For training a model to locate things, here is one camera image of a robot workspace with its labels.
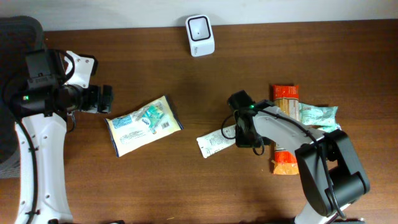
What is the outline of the white shampoo tube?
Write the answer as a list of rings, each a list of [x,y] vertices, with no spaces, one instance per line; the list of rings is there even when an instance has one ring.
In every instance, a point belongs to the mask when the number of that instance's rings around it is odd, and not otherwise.
[[[197,138],[198,147],[206,159],[235,144],[235,124]]]

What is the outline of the cream snack bag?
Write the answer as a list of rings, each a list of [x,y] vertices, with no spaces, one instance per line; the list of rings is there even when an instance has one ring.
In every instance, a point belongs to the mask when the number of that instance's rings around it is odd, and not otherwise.
[[[164,112],[163,118],[152,129],[141,121],[141,116],[150,105]],[[114,119],[106,118],[105,122],[117,157],[183,129],[166,95],[132,113]]]

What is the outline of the orange spaghetti packet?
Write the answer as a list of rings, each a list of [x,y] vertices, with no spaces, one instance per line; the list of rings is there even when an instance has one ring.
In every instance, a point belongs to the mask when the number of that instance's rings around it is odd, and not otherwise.
[[[273,86],[274,103],[288,116],[300,120],[299,87],[288,85]],[[274,144],[274,175],[297,175],[299,168],[294,155],[278,144]]]

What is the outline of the teal wet wipes pack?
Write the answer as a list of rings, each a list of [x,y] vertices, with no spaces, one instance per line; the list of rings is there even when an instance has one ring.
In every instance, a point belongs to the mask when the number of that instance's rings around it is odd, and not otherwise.
[[[325,132],[332,132],[341,129],[336,122],[337,106],[319,107],[299,103],[300,120],[307,126],[318,126],[318,129]]]

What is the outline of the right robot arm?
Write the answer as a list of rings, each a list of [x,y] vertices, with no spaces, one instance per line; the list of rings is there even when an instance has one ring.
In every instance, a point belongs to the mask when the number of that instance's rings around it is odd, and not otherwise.
[[[264,149],[275,142],[297,160],[307,202],[292,223],[346,223],[344,210],[370,190],[369,178],[349,136],[304,125],[269,100],[244,91],[227,100],[237,147]]]

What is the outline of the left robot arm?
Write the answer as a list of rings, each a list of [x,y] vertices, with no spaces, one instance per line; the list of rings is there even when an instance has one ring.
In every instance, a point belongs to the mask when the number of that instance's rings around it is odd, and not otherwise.
[[[63,159],[67,120],[76,111],[110,113],[113,89],[90,84],[98,67],[92,55],[41,49],[27,53],[25,61],[27,86],[8,103],[21,162],[15,222],[72,223]]]

